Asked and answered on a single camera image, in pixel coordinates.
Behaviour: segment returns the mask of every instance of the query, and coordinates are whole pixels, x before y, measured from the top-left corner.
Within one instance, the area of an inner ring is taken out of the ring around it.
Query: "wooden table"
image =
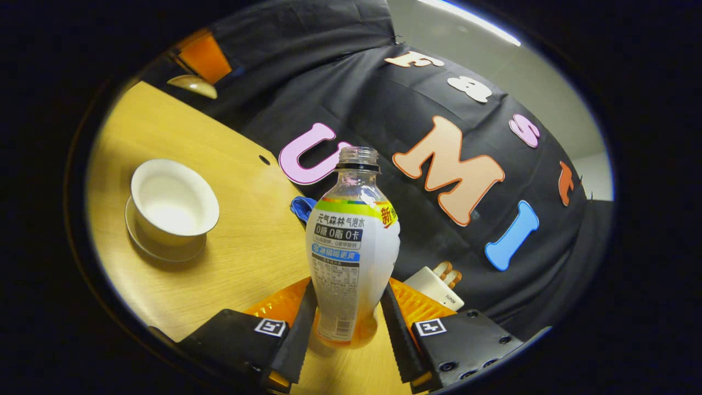
[[[141,252],[124,223],[131,175],[157,157],[200,173],[219,200],[220,221],[204,251],[185,263]],[[86,188],[93,241],[107,276],[135,316],[176,342],[220,310],[243,311],[310,275],[305,231],[289,208],[301,194],[276,158],[145,82],[131,87],[109,115],[93,148]],[[311,336],[291,393],[410,394],[380,311],[378,319],[378,333],[362,349],[330,349]]]

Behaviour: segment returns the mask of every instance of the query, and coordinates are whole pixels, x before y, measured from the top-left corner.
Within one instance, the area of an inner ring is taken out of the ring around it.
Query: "orange letter m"
[[[505,179],[502,167],[488,155],[461,162],[463,134],[449,120],[434,116],[434,128],[407,153],[396,153],[392,161],[413,179],[422,176],[421,166],[432,158],[426,190],[437,190],[458,181],[458,185],[439,195],[439,205],[460,226],[470,223],[470,213],[488,190]]]

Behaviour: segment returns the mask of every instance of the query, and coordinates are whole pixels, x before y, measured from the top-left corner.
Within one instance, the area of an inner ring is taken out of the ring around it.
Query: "black cloth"
[[[588,205],[596,204],[588,203],[574,165],[553,135],[507,92],[450,60],[396,44],[384,1],[271,1],[222,19],[211,29],[234,69],[216,84],[216,100],[166,85],[182,70],[165,60],[148,70],[145,80],[276,156],[314,123],[325,124],[336,139],[304,153],[304,167],[332,154],[340,141],[375,148],[382,171],[378,186],[395,206],[402,227],[394,278],[406,280],[423,266],[448,260],[463,274],[454,291],[464,309],[483,310],[520,337],[554,324],[562,316],[561,307],[580,296],[579,284],[589,281],[598,259],[574,254],[576,239],[581,249],[596,250],[607,232],[598,228],[602,223],[585,221]],[[405,68],[384,61],[410,50],[445,65]],[[488,86],[488,102],[478,103],[447,83],[459,76]],[[538,148],[511,132],[508,122],[514,114],[539,128]],[[461,160],[489,155],[505,172],[504,181],[484,196],[466,227],[454,223],[437,201],[455,183],[425,190],[430,160],[419,179],[392,163],[393,154],[406,153],[429,133],[435,115],[463,132]],[[572,169],[575,181],[568,207],[559,197],[559,161]],[[297,187],[319,199],[335,182],[336,175],[330,174]],[[540,225],[512,257],[509,269],[500,272],[484,249],[510,227],[520,200],[533,207]],[[517,314],[521,310],[528,313]]]

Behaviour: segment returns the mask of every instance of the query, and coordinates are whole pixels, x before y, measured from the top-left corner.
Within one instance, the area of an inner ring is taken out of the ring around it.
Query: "letter cutout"
[[[499,271],[510,267],[510,259],[527,239],[527,236],[538,229],[538,217],[529,203],[524,200],[517,206],[519,214],[512,225],[497,242],[489,242],[485,246],[485,256]]]
[[[573,172],[570,170],[567,164],[560,161],[561,164],[561,175],[558,178],[558,192],[561,195],[561,202],[565,207],[568,207],[570,203],[570,198],[568,197],[568,190],[573,190],[575,185],[573,185]]]
[[[385,61],[400,67],[409,67],[410,63],[413,63],[417,67],[424,67],[427,65],[441,67],[444,65],[444,62],[440,61],[439,59],[434,59],[415,51],[409,51],[408,53],[396,58],[385,58]]]
[[[350,147],[351,144],[342,141],[338,144],[336,152],[321,161],[317,166],[306,169],[300,166],[298,159],[305,151],[321,143],[323,140],[333,140],[336,134],[325,124],[316,123],[302,136],[292,140],[278,155],[278,163],[283,173],[294,183],[309,185],[326,177],[339,163],[341,148]]]
[[[396,153],[392,161],[413,179],[422,176],[421,166],[433,155],[424,185],[437,190],[458,181],[449,192],[439,195],[439,205],[460,226],[470,223],[470,213],[498,181],[505,179],[502,167],[488,155],[461,162],[463,133],[449,120],[434,116],[434,128],[407,153]]]
[[[492,91],[487,86],[475,81],[473,78],[460,76],[459,78],[449,78],[446,82],[459,91],[467,94],[471,99],[487,103],[487,97],[492,94]]]
[[[524,115],[514,114],[510,119],[510,129],[519,136],[529,147],[538,147],[538,137],[541,133]]]

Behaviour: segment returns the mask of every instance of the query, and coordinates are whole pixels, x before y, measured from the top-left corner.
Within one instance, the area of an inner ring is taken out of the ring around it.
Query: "white power adapter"
[[[405,284],[421,292],[440,304],[457,311],[463,307],[463,300],[452,290],[461,281],[461,272],[453,270],[451,262],[443,261],[432,271],[424,266],[420,271],[404,281]]]

